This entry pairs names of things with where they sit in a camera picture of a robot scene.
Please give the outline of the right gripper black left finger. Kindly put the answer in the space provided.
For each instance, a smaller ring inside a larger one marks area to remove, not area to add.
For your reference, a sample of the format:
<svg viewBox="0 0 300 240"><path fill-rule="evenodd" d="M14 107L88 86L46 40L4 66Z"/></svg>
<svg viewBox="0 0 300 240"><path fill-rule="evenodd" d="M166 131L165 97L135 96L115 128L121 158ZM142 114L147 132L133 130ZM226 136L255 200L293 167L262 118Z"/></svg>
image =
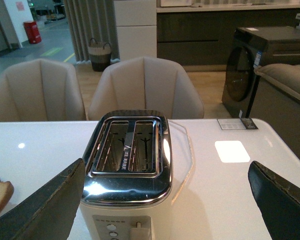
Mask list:
<svg viewBox="0 0 300 240"><path fill-rule="evenodd" d="M0 240L66 240L83 194L79 158L0 217Z"/></svg>

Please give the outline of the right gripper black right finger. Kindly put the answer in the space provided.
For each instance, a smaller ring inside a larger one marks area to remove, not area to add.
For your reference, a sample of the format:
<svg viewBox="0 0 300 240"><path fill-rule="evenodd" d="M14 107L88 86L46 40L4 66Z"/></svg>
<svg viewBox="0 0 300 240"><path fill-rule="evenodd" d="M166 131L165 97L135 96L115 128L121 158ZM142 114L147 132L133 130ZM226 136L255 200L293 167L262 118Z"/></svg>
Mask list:
<svg viewBox="0 0 300 240"><path fill-rule="evenodd" d="M300 188L257 161L248 181L271 238L300 240Z"/></svg>

